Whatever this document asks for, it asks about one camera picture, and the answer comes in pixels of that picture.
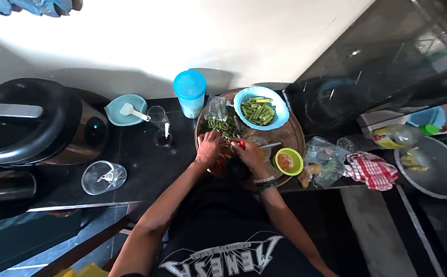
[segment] blue container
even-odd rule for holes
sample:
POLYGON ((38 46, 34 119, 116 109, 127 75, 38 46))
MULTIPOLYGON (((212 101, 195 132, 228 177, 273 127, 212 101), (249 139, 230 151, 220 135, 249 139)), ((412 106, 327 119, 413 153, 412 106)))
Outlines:
POLYGON ((188 70, 174 79, 174 92, 179 98, 183 114, 197 118, 205 104, 206 80, 199 72, 188 70))
POLYGON ((412 113, 407 120, 408 123, 415 127, 424 125, 434 125, 442 129, 446 123, 446 112, 441 106, 428 108, 412 113))
POLYGON ((288 117, 290 116, 287 104, 285 104, 282 98, 276 92, 265 87, 250 87, 239 91, 234 96, 234 109, 237 115, 241 118, 242 122, 246 123, 247 126, 253 129, 261 131, 267 131, 282 127, 288 121, 288 117), (273 116, 270 124, 267 126, 255 125, 249 122, 249 120, 247 120, 242 114, 241 103, 247 101, 250 97, 259 96, 272 99, 272 102, 268 103, 268 105, 275 110, 275 115, 273 116))

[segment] leafy vegetable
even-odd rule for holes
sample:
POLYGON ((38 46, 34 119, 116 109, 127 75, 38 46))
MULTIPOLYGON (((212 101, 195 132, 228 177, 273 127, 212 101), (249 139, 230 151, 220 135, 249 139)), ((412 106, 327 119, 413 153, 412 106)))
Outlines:
POLYGON ((239 137, 234 119, 231 116, 228 116, 225 121, 208 119, 206 123, 207 125, 203 125, 202 127, 206 127, 207 131, 216 130, 220 132, 226 142, 230 142, 233 138, 239 137))

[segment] hand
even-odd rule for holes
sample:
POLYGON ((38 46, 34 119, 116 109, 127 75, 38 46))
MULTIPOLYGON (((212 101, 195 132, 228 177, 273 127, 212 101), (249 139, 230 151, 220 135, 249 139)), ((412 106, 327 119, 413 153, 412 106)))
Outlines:
POLYGON ((248 142, 243 139, 232 140, 232 146, 241 157, 241 160, 249 167, 249 169, 254 173, 255 177, 258 179, 264 179, 270 177, 270 173, 264 166, 263 161, 259 158, 259 154, 257 152, 257 147, 255 143, 248 142), (245 150, 239 145, 239 142, 245 143, 245 150))
POLYGON ((223 138, 219 132, 213 130, 198 136, 198 153, 195 162, 205 169, 209 168, 217 160, 220 149, 224 146, 223 138))

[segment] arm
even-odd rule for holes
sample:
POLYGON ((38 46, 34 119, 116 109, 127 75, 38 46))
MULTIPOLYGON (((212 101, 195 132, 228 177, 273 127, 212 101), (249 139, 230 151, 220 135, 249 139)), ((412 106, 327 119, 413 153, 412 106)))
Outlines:
MULTIPOLYGON (((234 143, 232 144, 242 161, 248 165, 256 178, 264 179, 270 176, 263 162, 259 159, 254 144, 246 142, 246 149, 243 150, 237 144, 234 145, 234 143)), ((337 277, 326 266, 306 230, 304 230, 304 227, 302 227, 287 204, 285 204, 277 188, 264 189, 261 191, 261 196, 266 207, 266 213, 268 213, 273 226, 282 232, 323 275, 326 277, 337 277)))
POLYGON ((196 159, 148 208, 122 246, 109 277, 129 273, 148 276, 152 270, 162 236, 176 214, 179 204, 196 180, 218 157, 223 139, 216 131, 198 137, 196 159))

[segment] black lid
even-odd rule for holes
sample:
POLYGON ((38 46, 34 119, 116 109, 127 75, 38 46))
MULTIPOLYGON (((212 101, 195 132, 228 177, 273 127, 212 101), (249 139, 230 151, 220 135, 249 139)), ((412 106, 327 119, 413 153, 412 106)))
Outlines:
POLYGON ((48 80, 16 79, 0 85, 0 104, 37 105, 39 118, 0 117, 0 165, 47 159, 71 141, 82 116, 80 98, 48 80))

